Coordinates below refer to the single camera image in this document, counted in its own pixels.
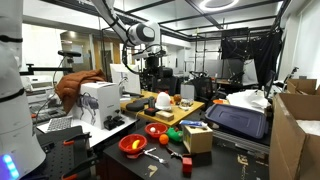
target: orange blanket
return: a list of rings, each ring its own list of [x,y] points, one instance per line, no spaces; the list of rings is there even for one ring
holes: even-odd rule
[[[63,103],[66,113],[69,113],[76,102],[81,84],[106,81],[104,73],[99,70],[80,71],[63,76],[56,86],[56,93]]]

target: orange bowl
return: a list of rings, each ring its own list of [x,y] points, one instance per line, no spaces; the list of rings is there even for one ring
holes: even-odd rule
[[[134,141],[140,140],[140,143],[137,147],[137,149],[132,149],[132,144]],[[128,154],[137,154],[139,151],[141,151],[143,148],[147,145],[147,139],[146,137],[140,135],[140,134],[130,134],[125,137],[123,137],[119,142],[119,149],[123,152],[126,152]]]
[[[156,129],[155,132],[150,131],[150,129],[152,127],[154,127]],[[150,124],[146,125],[144,130],[146,131],[146,133],[150,134],[151,137],[159,138],[161,136],[161,134],[164,134],[167,132],[168,127],[164,124],[161,124],[161,123],[150,123]]]

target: yellow object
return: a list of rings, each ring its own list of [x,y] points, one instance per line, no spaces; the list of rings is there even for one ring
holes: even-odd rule
[[[135,140],[135,141],[132,143],[132,149],[137,149],[137,147],[139,146],[139,143],[140,143],[140,140]]]
[[[159,142],[162,145],[166,145],[169,142],[169,136],[166,134],[161,134],[161,136],[159,137]]]

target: office chair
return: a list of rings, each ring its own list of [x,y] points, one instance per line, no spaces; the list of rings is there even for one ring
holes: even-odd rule
[[[178,78],[171,76],[169,78],[152,78],[152,92],[165,92],[168,91],[170,96],[174,96],[177,92]]]
[[[195,100],[204,102],[205,109],[208,108],[208,105],[212,104],[212,99],[214,97],[212,80],[210,77],[200,77],[192,79],[191,83],[195,87]]]

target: ceiling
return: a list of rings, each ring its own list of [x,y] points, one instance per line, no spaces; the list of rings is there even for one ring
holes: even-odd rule
[[[43,0],[85,13],[99,15],[90,0]],[[224,10],[199,8],[203,0],[115,0],[114,8],[125,24],[155,21],[162,33],[192,41],[196,32],[201,37],[219,38],[227,29],[249,28],[252,35],[261,35],[275,28],[290,0],[239,0]],[[219,7],[233,0],[211,0],[207,7]]]

